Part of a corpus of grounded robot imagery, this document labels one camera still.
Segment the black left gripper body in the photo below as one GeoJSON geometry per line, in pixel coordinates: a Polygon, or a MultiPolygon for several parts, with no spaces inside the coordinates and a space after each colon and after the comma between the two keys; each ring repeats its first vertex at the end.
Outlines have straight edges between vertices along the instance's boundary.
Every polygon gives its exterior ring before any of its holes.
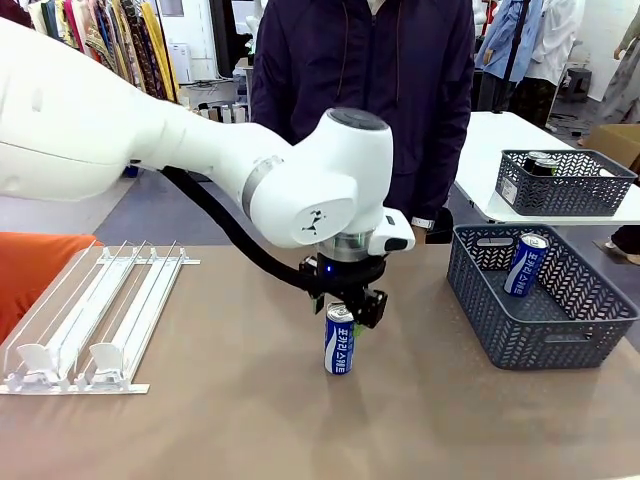
{"type": "Polygon", "coordinates": [[[344,288],[359,285],[368,286],[382,276],[385,268],[385,256],[372,256],[355,262],[343,262],[317,253],[301,260],[298,270],[313,276],[322,284],[322,287],[316,287],[309,293],[311,298],[317,299],[330,292],[328,285],[344,288]]]}

